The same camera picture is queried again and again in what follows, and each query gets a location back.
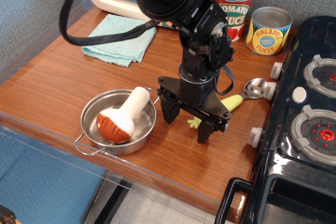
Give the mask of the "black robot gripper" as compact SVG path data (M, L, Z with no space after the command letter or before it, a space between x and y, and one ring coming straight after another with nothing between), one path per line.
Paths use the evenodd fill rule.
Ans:
M227 93L226 90L218 91L220 72L220 69L213 72L202 68L192 73L180 66L178 78L158 77L158 93L165 122L171 124L181 110L199 118L199 144L205 144L213 132L225 132L231 118L231 113L217 97Z

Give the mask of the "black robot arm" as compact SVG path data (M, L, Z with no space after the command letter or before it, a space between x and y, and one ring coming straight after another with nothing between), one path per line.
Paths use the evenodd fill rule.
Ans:
M219 75L233 59L225 12L215 0L136 0L155 22L171 22L180 32L183 49L178 78L158 78L158 93L166 123L184 110L201 120L199 143L215 131L225 131L231 113L219 100Z

